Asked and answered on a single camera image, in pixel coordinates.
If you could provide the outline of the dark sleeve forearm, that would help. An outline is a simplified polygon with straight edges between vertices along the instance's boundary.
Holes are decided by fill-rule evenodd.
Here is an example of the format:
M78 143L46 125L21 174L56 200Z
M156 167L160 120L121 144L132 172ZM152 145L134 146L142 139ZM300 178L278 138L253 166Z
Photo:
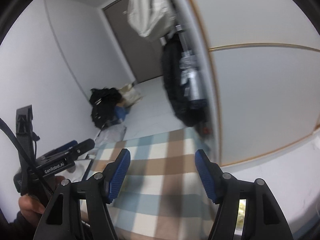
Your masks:
M0 226L1 240L31 240L36 232L36 227L23 217L21 211L17 213L16 219L9 223L1 210Z

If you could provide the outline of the person's left hand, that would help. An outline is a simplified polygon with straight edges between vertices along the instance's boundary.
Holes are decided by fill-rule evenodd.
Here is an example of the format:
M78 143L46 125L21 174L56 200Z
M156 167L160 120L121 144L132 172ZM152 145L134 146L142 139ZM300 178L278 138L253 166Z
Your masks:
M22 216L33 226L37 226L45 207L34 197L25 194L20 196L18 205Z

